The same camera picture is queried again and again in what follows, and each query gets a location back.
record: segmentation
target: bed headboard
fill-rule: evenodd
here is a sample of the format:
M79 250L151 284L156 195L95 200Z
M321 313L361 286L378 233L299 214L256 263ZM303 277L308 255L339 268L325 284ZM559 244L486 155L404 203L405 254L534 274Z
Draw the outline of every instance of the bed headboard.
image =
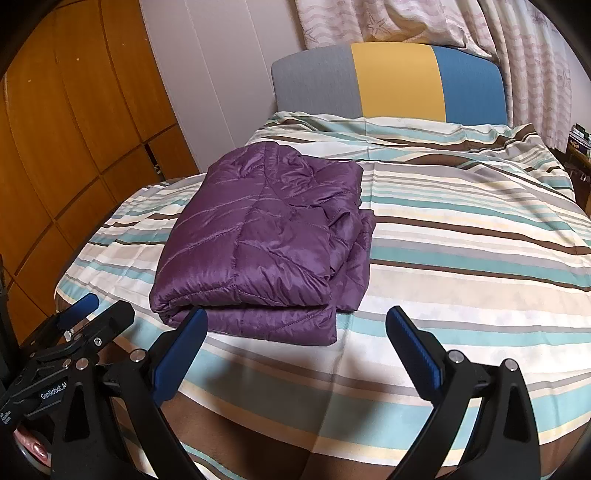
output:
M453 48L395 42L320 47L277 60L271 73L280 111L507 123L498 67Z

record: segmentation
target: cabinet door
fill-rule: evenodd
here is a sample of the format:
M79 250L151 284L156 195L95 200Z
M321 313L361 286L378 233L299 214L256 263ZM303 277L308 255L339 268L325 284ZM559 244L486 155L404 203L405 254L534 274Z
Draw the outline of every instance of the cabinet door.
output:
M115 72L143 141L176 123L148 41L138 0L102 0Z
M57 224L68 243L76 248L115 207L115 201L101 179L96 180L58 218Z
M105 181L115 199L121 203L141 187L158 183L160 179L145 148L139 147L105 172Z
M72 253L66 239L52 225L17 274L18 285L45 315L56 312L54 289Z
M27 338L47 318L16 283L8 289L8 314L18 343Z
M100 171L139 145L111 66L98 0L56 11L56 57L74 117Z
M0 82L0 92L4 83ZM27 252L51 222L18 156L0 94L0 253L14 274Z
M167 180L190 177L199 173L178 125L154 138L150 142L150 148Z

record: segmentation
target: starfish print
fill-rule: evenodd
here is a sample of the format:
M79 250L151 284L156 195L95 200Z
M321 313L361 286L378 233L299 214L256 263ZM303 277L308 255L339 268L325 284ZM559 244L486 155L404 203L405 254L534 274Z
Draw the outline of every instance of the starfish print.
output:
M318 43L315 36L312 35L313 30L314 30L314 27L310 27L310 28L304 30L304 40L306 41L306 43Z
M546 23L546 16L538 9L534 9L531 16L535 24L544 25Z
M379 35L381 34L386 34L387 36L390 36L390 30L388 30L386 27L384 27L387 19L386 18L380 18L378 20L376 20L374 18L374 16L370 13L368 13L368 29L369 32L371 33L371 36L373 38L375 38L376 40L382 40L383 39L383 35Z

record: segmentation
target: quilted puffer jacket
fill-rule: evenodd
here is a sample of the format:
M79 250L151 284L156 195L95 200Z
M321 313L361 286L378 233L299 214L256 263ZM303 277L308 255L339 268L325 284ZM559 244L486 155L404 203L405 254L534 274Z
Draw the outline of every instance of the quilted puffer jacket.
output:
M375 218L359 209L362 173L274 142L225 155L164 246L152 310L177 326L200 305L216 332L335 342L336 311L357 309L369 283Z

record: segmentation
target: white wall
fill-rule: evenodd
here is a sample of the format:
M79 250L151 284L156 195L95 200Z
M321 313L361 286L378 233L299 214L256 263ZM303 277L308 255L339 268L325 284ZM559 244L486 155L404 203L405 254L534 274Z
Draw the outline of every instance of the white wall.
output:
M570 124L579 124L587 131L591 131L591 80L583 69L581 62L568 47L570 67L570 87L573 92L573 106Z
M164 86L201 171L275 112L271 64L304 48L294 0L141 0Z

